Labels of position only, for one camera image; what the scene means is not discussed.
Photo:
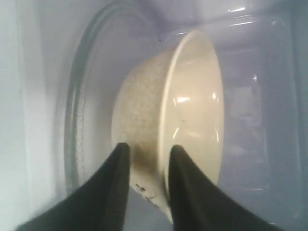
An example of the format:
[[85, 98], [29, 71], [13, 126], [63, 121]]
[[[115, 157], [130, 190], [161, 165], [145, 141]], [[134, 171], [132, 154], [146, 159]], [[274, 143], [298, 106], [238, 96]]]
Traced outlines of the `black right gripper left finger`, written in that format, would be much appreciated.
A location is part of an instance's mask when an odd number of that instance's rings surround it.
[[129, 191], [130, 147], [119, 143], [97, 172], [69, 197], [18, 231], [121, 231]]

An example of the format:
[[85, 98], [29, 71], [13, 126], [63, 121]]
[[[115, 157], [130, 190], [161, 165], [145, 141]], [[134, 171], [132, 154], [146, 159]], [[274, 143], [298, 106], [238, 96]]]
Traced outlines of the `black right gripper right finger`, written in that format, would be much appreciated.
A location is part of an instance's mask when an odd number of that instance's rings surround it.
[[175, 231], [278, 231], [213, 184], [180, 145], [170, 152], [168, 185]]

